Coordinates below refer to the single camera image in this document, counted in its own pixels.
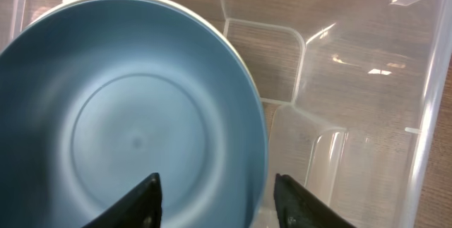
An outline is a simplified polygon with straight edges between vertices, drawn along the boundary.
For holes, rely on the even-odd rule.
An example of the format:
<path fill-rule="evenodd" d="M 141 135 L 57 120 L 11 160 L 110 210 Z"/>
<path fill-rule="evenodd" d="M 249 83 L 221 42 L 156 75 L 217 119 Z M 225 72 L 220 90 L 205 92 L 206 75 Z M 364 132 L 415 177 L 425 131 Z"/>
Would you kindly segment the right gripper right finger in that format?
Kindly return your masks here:
<path fill-rule="evenodd" d="M 273 198 L 280 228 L 355 228 L 290 175 L 275 175 Z"/>

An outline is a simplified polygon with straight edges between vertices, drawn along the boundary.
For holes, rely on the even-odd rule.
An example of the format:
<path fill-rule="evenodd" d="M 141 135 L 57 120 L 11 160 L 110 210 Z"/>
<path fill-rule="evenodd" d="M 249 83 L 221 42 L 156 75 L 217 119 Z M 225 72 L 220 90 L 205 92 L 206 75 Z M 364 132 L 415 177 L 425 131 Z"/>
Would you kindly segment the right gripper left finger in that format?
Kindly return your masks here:
<path fill-rule="evenodd" d="M 162 186 L 155 172 L 83 228 L 160 228 Z"/>

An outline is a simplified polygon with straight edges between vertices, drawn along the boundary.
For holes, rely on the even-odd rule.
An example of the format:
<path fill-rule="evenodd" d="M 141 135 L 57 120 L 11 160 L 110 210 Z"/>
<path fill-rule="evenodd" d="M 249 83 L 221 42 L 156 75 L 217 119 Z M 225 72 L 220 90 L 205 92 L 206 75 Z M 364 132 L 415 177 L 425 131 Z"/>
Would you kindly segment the dark blue plate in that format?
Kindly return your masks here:
<path fill-rule="evenodd" d="M 85 2 L 1 53 L 2 227 L 83 227 L 156 172 L 163 227 L 250 227 L 267 166 L 242 67 L 169 7 Z"/>

